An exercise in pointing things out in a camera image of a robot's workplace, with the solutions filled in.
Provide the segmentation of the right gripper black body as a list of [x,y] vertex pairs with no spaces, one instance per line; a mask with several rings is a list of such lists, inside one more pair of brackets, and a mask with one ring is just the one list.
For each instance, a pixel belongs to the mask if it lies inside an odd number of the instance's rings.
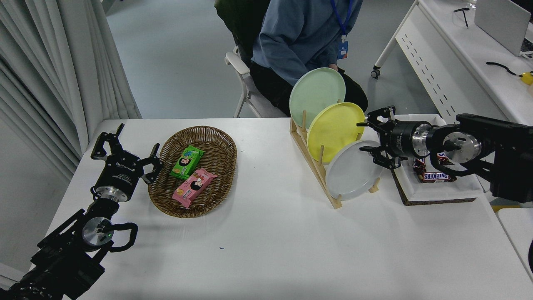
[[381,133],[381,145],[394,157],[414,158],[413,135],[417,128],[416,121],[385,122]]

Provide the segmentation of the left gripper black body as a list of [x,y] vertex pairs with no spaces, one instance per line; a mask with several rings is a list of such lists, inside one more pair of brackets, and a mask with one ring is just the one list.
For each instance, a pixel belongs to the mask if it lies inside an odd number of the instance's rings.
[[132,196],[139,178],[144,174],[141,159],[130,152],[120,152],[105,158],[105,167],[95,184],[95,194],[105,190],[120,190],[124,196]]

